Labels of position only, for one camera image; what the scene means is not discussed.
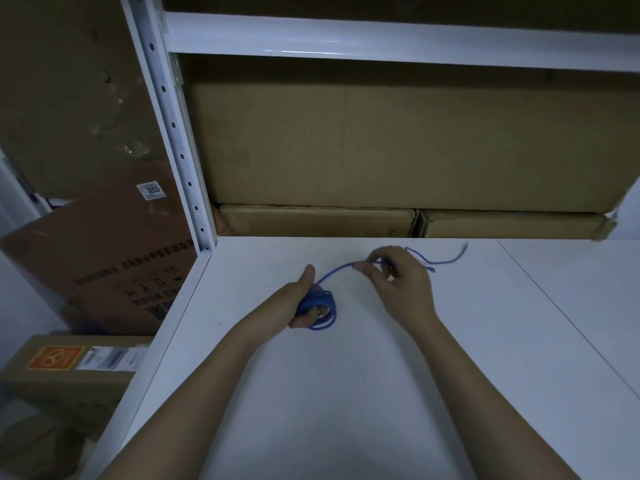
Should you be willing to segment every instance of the white shelf surface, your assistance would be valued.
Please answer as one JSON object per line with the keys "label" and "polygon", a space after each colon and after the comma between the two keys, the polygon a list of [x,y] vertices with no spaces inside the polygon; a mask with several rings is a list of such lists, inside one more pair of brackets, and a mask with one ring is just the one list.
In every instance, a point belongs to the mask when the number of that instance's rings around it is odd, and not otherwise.
{"label": "white shelf surface", "polygon": [[501,241],[640,394],[640,241]]}
{"label": "white shelf surface", "polygon": [[640,36],[164,13],[169,52],[640,72]]}
{"label": "white shelf surface", "polygon": [[[220,237],[199,279],[185,283],[183,311],[164,323],[83,478],[95,478],[231,326],[306,263],[319,276],[380,245],[439,260],[461,243]],[[500,242],[472,241],[432,282],[445,325],[583,480],[636,476],[640,401]],[[326,288],[336,324],[286,330],[258,352],[203,478],[473,478],[428,368],[371,285],[347,269]]]}

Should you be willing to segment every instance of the metal shelving unit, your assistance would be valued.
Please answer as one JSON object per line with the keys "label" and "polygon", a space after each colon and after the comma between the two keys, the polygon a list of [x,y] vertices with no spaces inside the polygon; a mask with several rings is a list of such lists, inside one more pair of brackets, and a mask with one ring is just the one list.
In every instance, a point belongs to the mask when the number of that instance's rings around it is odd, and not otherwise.
{"label": "metal shelving unit", "polygon": [[637,35],[176,13],[161,0],[122,5],[199,251],[212,250],[217,235],[176,54],[640,72]]}

